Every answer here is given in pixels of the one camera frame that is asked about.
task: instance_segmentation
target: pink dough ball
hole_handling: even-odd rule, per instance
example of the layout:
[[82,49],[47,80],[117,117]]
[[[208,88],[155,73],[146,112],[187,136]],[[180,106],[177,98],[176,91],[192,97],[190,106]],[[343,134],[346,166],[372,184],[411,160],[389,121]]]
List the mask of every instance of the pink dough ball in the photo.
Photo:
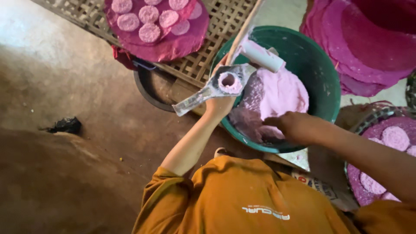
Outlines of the pink dough ball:
[[413,157],[416,157],[416,145],[410,146],[410,148],[407,149],[406,153],[410,154]]
[[194,19],[200,17],[201,14],[202,14],[202,6],[201,6],[201,4],[199,4],[199,2],[197,2],[195,4],[195,8],[193,9],[191,15],[189,16],[189,19],[194,20]]
[[169,0],[169,6],[174,10],[181,10],[188,2],[189,0]]
[[152,43],[160,36],[160,28],[156,24],[147,23],[139,30],[139,37],[142,41]]
[[114,0],[111,4],[111,9],[119,14],[124,14],[131,11],[133,3],[131,0]]
[[387,127],[382,134],[384,145],[405,151],[409,147],[410,140],[406,132],[399,127]]
[[383,194],[383,196],[381,197],[382,200],[393,200],[393,201],[398,201],[401,202],[397,197],[395,197],[393,194],[387,192],[385,194]]
[[187,33],[189,31],[189,27],[190,27],[189,21],[184,20],[180,22],[179,24],[176,24],[175,26],[173,26],[171,29],[171,32],[173,33],[173,35],[180,36],[180,35]]
[[369,138],[369,140],[371,140],[371,141],[373,141],[373,142],[377,142],[377,143],[379,143],[379,144],[384,144],[381,140],[379,140],[379,139],[377,139],[377,138],[375,138],[375,137],[373,137],[373,138]]
[[159,4],[162,0],[144,0],[144,2],[151,6],[156,6]]
[[135,14],[128,13],[119,16],[117,19],[117,25],[123,31],[132,32],[139,27],[140,21]]
[[360,182],[361,185],[371,193],[383,194],[386,191],[386,189],[381,184],[379,184],[364,172],[361,172],[360,174]]
[[174,10],[165,10],[160,14],[159,24],[162,27],[170,27],[178,21],[179,15]]
[[139,11],[139,19],[142,23],[154,23],[159,18],[159,10],[154,6],[144,6]]

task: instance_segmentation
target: orange shirt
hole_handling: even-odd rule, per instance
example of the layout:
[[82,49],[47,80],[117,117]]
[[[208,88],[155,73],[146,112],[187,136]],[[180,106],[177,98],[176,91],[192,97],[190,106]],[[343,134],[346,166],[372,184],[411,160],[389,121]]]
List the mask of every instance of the orange shirt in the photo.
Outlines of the orange shirt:
[[395,201],[360,208],[354,224],[319,192],[258,159],[221,156],[192,180],[159,167],[133,233],[416,233],[416,210]]

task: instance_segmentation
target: stack of pink sheets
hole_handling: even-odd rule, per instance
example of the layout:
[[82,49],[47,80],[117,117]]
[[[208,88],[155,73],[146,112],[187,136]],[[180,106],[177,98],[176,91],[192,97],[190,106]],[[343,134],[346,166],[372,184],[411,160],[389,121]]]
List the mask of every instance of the stack of pink sheets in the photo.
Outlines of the stack of pink sheets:
[[300,31],[331,58],[343,94],[372,97],[416,68],[414,0],[315,0]]

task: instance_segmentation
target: green bucket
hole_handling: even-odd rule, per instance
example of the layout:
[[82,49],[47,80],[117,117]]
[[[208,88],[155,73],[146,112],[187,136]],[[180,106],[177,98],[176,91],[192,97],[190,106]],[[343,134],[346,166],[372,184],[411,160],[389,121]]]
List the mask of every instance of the green bucket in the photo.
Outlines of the green bucket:
[[[332,123],[335,122],[341,100],[339,78],[331,60],[318,44],[300,32],[278,26],[256,27],[250,36],[250,40],[266,49],[274,47],[279,52],[279,57],[286,61],[286,68],[303,82],[309,94],[308,114],[318,116]],[[233,41],[234,38],[230,39],[218,51],[212,63],[211,72],[228,53]],[[249,60],[242,55],[239,55],[235,60],[235,64],[247,62]],[[241,96],[236,99],[234,107],[240,103],[240,100]],[[289,153],[305,148],[285,140],[259,144],[237,131],[228,117],[225,117],[221,123],[237,140],[259,151]]]

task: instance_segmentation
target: dirt floor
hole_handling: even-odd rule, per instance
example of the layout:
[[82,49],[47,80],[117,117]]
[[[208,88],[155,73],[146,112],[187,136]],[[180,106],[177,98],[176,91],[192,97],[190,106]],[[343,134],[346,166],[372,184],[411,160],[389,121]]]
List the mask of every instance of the dirt floor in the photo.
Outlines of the dirt floor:
[[[105,41],[30,0],[2,3],[0,31],[0,127],[37,131],[76,116],[85,140],[106,152],[111,161],[123,158],[118,163],[142,178],[136,184],[139,191],[198,120],[149,104],[139,93],[133,72],[113,59]],[[170,85],[163,79],[155,82],[162,95]],[[210,160],[218,147],[242,158],[262,156],[217,128],[197,165]],[[141,200],[141,193],[131,192]]]

